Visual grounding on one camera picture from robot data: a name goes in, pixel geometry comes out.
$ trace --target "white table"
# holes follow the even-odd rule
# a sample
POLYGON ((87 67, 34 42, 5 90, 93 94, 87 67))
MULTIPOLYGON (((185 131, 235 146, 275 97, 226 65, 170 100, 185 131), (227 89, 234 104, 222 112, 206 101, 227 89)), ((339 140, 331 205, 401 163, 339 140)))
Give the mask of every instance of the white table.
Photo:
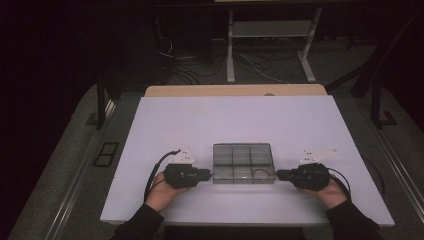
MULTIPOLYGON (((154 164, 171 150, 189 147, 196 167, 213 169, 215 143, 270 143, 276 170, 296 168, 305 149, 337 149, 323 163, 346 176, 353 202, 365 215, 382 226, 394 225, 331 96, 142 98, 101 220, 130 219, 142 204, 154 164)), ((278 180, 217 185, 211 179, 178 197, 162 214, 168 225, 327 223, 319 202, 278 180)))

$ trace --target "dark background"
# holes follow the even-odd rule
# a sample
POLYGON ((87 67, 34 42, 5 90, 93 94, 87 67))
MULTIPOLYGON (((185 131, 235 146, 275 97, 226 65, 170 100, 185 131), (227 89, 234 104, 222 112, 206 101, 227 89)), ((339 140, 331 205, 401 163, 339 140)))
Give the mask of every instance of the dark background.
MULTIPOLYGON (((388 20, 394 21, 399 11, 402 7, 397 3, 388 7, 328 7, 316 37, 349 37, 354 33, 381 38, 384 28, 390 28, 388 20)), ((225 34, 222 13, 189 11, 184 16, 168 12, 162 18, 160 33, 181 42, 187 38, 199 42, 193 46, 206 54, 211 38, 225 34), (196 34, 200 24, 204 26, 202 34, 196 34)), ((159 31, 150 21, 151 14, 86 11, 72 0, 5 0, 0 2, 0 17, 0 239, 5 239, 75 107, 96 78, 101 77, 109 95, 119 99, 123 91, 166 83, 167 73, 160 65, 169 63, 156 52, 155 33, 159 31)), ((387 87, 422 129, 423 19, 421 13, 382 74, 387 87)))

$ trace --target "dark floor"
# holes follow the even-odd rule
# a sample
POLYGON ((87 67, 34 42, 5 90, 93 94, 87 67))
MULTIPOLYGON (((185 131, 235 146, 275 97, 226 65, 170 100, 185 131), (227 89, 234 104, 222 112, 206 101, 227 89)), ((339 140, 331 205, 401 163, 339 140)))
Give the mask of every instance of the dark floor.
MULTIPOLYGON (((340 39, 313 44, 308 59, 317 83, 326 85, 338 79, 364 63, 374 50, 372 45, 358 45, 348 50, 347 43, 340 39)), ((212 63, 180 50, 168 84, 226 84, 225 43, 217 39, 214 46, 212 63)), ((307 84, 296 57, 301 46, 300 40, 288 39, 236 42, 236 84, 307 84)), ((354 81, 329 94, 334 96, 361 155, 372 163, 366 162, 395 220, 394 227, 382 228, 380 232, 387 240, 422 239, 423 220, 394 172, 381 137, 387 139, 417 189, 423 192, 424 134, 387 91, 383 92, 382 110, 389 111, 398 124, 376 129, 369 119, 369 94, 359 99, 350 94, 354 81), (384 181, 385 192, 378 173, 384 181)), ((48 239, 107 239, 112 236, 114 226, 100 222, 99 218, 143 93, 124 93, 98 131, 95 126, 86 124, 90 114, 96 112, 95 90, 93 86, 81 99, 11 239, 45 239, 46 236, 48 239), (103 142, 119 142, 117 157, 109 168, 93 167, 91 163, 103 142), (63 221, 55 221, 58 213, 64 216, 63 221)), ((266 238, 267 232, 263 234, 261 237, 266 238)), ((328 226, 304 228, 304 234, 311 240, 331 239, 328 226)))

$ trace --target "transparent container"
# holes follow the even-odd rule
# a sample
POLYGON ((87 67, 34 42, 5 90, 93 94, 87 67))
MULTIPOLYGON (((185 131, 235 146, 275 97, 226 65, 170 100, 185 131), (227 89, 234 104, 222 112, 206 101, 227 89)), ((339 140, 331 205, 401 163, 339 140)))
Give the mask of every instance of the transparent container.
POLYGON ((213 146, 214 184, 273 184, 276 179, 268 143, 213 146))

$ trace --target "gray carpet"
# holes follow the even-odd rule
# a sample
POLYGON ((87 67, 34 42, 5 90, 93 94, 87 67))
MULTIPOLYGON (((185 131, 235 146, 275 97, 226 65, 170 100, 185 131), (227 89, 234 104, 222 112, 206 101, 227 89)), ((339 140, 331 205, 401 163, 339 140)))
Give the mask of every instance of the gray carpet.
MULTIPOLYGON (((252 48, 253 43, 236 44, 239 44, 236 45, 236 51, 250 61, 256 62, 257 69, 264 70, 266 75, 289 83, 307 83, 294 55, 301 45, 299 42, 284 40, 274 45, 267 45, 266 42, 254 43, 265 45, 260 50, 252 48)), ((226 84, 224 46, 220 41, 216 42, 216 57, 212 63, 195 57, 178 60, 179 74, 174 74, 169 84, 196 84, 196 82, 226 84)), ((367 60, 374 49, 373 46, 354 46, 348 50, 346 46, 345 40, 324 40, 314 43, 309 53, 309 60, 319 84, 325 85, 355 69, 367 60)), ((280 84, 258 74, 256 69, 249 67, 243 56, 236 57, 236 84, 280 84)), ((330 94, 335 97, 361 155, 375 165, 383 177, 386 189, 383 198, 396 226, 382 228, 380 232, 387 240, 422 239, 424 224, 399 184, 375 132, 383 131, 421 191, 424 190, 424 176, 421 174, 424 165, 422 162, 424 134, 388 92, 383 92, 382 110, 390 111, 398 125, 375 130, 369 119, 370 96, 353 98, 349 93, 353 83, 354 80, 347 82, 330 94)), ((117 155, 110 167, 99 168, 90 165, 87 168, 82 178, 81 191, 75 193, 76 201, 66 215, 68 217, 66 225, 56 235, 57 239, 107 239, 112 236, 114 226, 100 222, 99 218, 138 100, 142 95, 142 93, 125 93, 122 99, 116 102, 116 109, 102 131, 97 131, 93 126, 85 125, 85 121, 95 112, 97 106, 95 87, 87 92, 16 224, 11 239, 44 239, 84 156, 91 156, 88 160, 92 163, 103 142, 119 142, 117 155), (93 136, 96 136, 98 144, 95 148, 87 149, 86 146, 90 146, 89 141, 93 136)), ((371 164, 366 162, 366 165, 376 186, 382 191, 377 171, 371 164)), ((307 239, 311 240, 332 239, 331 229, 328 226, 305 228, 304 233, 307 239)))

